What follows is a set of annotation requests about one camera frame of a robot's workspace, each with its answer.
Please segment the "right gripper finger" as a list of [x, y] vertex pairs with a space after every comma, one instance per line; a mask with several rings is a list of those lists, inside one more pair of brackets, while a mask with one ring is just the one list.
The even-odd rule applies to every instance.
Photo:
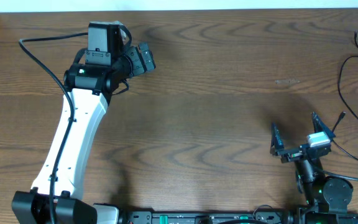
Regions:
[[272, 123], [272, 140], [270, 145], [270, 153], [271, 155], [278, 156], [279, 152], [284, 150], [284, 143], [280, 136], [280, 131], [277, 128], [275, 123]]
[[321, 118], [315, 112], [312, 112], [311, 120], [315, 133], [324, 132], [330, 140], [336, 137], [336, 135], [323, 123]]

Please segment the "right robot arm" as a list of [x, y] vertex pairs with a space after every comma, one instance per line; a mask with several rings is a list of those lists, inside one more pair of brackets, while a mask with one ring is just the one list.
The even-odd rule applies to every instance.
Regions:
[[307, 135], [306, 143], [291, 149], [285, 149], [278, 126], [272, 123], [270, 153], [278, 156], [283, 164], [295, 164], [298, 189], [304, 193], [312, 212], [347, 214], [347, 206], [352, 200], [352, 184], [343, 177], [325, 173], [320, 161], [331, 152], [336, 135], [315, 112], [311, 114], [311, 120], [314, 133]]

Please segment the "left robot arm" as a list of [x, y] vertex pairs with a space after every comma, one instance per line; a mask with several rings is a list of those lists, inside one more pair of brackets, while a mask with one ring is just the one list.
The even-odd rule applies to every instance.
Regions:
[[132, 44], [119, 21], [90, 22], [88, 45], [62, 79], [63, 108], [47, 158], [29, 191], [18, 191], [12, 211], [20, 223], [126, 223], [127, 215], [82, 198], [87, 161], [98, 126], [120, 85], [156, 68], [146, 43]]

